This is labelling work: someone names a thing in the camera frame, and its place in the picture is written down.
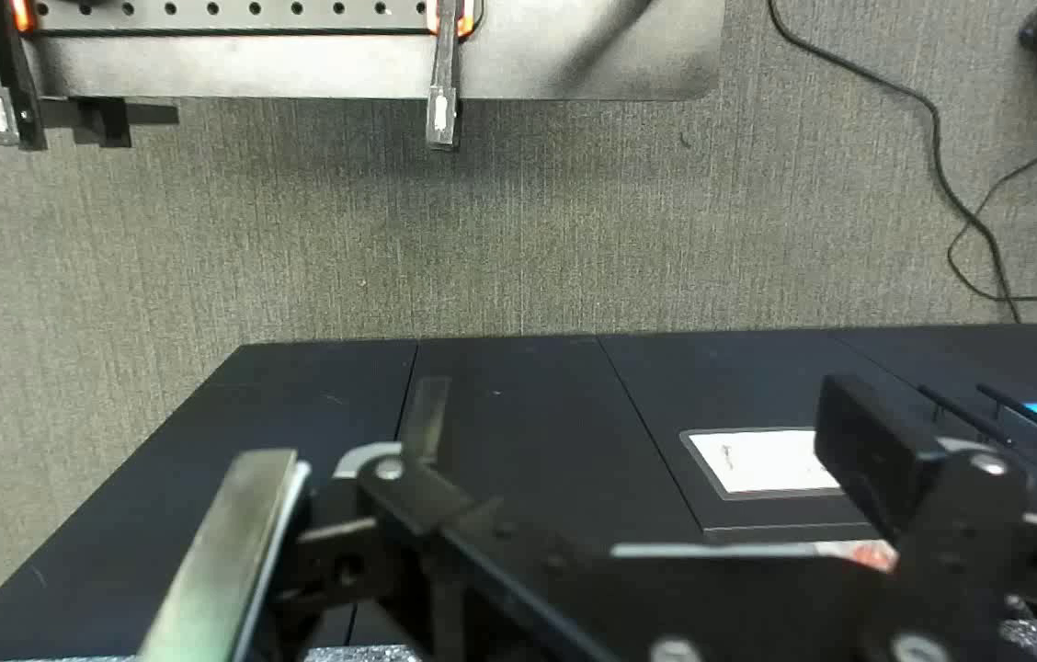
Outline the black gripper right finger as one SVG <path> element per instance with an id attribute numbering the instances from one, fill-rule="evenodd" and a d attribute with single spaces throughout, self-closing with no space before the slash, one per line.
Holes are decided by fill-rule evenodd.
<path id="1" fill-rule="evenodd" d="M 857 377 L 815 404 L 815 461 L 897 552 L 861 624 L 868 662 L 1037 662 L 1037 409 L 920 388 L 897 409 Z"/>

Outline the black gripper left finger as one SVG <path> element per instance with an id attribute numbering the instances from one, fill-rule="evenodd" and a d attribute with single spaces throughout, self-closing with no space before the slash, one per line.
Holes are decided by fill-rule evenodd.
<path id="1" fill-rule="evenodd" d="M 332 612 L 374 605 L 427 662 L 617 662 L 599 558 L 470 499 L 431 469 L 372 461 L 344 521 L 289 535 L 275 572 L 275 637 L 300 662 Z"/>

